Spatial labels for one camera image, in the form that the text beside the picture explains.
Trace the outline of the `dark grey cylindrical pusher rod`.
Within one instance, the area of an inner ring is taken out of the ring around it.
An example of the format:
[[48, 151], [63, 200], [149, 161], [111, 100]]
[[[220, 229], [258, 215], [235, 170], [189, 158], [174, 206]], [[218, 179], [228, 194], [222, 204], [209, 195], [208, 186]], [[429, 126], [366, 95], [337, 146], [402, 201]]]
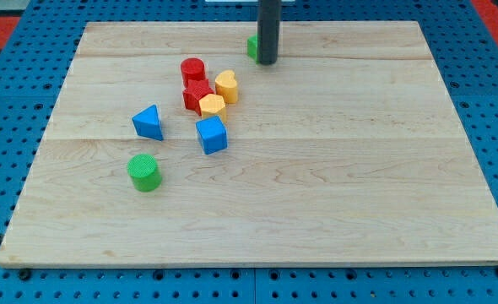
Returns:
[[257, 61], [262, 65], [273, 65], [277, 62], [280, 21], [280, 0], [258, 1]]

